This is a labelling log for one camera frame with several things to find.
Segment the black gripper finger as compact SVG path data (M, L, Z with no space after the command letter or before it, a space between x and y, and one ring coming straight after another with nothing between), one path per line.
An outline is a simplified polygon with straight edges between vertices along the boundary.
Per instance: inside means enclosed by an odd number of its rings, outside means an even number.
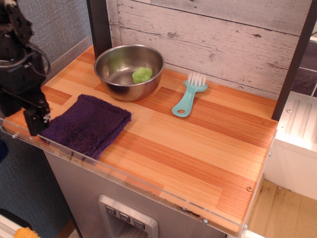
M43 113L35 109L27 109L23 112L29 133L36 136L50 126L51 114L49 109Z

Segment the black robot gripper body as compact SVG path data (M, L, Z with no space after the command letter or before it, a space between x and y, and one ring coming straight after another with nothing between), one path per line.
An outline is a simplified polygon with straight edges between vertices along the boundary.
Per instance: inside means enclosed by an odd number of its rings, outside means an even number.
M8 117L21 108L49 109L41 85L46 78L42 55L22 51L17 60L0 61L0 111Z

